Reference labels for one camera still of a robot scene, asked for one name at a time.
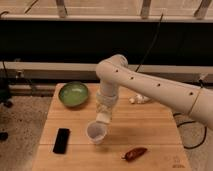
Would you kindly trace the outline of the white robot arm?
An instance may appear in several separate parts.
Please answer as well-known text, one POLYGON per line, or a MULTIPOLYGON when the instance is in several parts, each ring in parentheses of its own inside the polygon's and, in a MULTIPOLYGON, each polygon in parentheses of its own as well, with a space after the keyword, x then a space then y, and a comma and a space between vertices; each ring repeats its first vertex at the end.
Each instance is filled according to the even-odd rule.
POLYGON ((190 116, 213 130, 213 90, 140 74, 127 68, 123 55, 114 55, 96 66, 100 79, 97 100, 112 107, 118 99, 120 86, 160 102, 190 116))

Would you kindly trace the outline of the translucent soft gripper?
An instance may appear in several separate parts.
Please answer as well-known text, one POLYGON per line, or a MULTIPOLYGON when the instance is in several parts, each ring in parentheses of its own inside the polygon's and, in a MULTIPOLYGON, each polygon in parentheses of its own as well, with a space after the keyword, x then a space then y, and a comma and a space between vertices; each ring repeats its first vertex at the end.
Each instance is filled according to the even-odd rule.
POLYGON ((105 96, 100 92, 96 93, 96 112, 98 115, 112 115, 112 110, 118 100, 117 96, 105 96))

